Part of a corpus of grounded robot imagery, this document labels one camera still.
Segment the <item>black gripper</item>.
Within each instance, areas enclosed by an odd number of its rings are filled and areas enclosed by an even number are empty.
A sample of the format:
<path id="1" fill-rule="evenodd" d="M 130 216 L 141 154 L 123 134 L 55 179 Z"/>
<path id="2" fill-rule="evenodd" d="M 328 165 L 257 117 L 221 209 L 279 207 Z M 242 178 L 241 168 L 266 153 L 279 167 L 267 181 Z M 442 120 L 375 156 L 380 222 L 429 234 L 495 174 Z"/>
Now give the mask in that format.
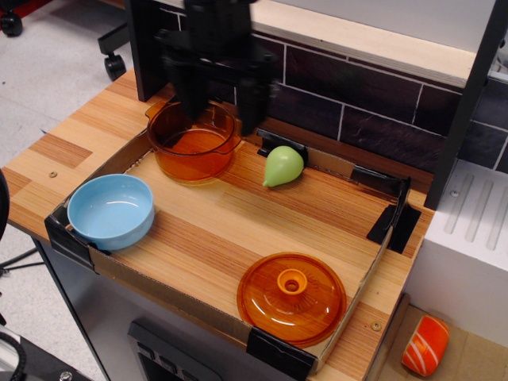
<path id="1" fill-rule="evenodd" d="M 184 113 L 209 105 L 208 80 L 237 84 L 241 136 L 267 117 L 278 57 L 252 35 L 252 1 L 185 1 L 183 31 L 160 29 L 163 62 Z"/>

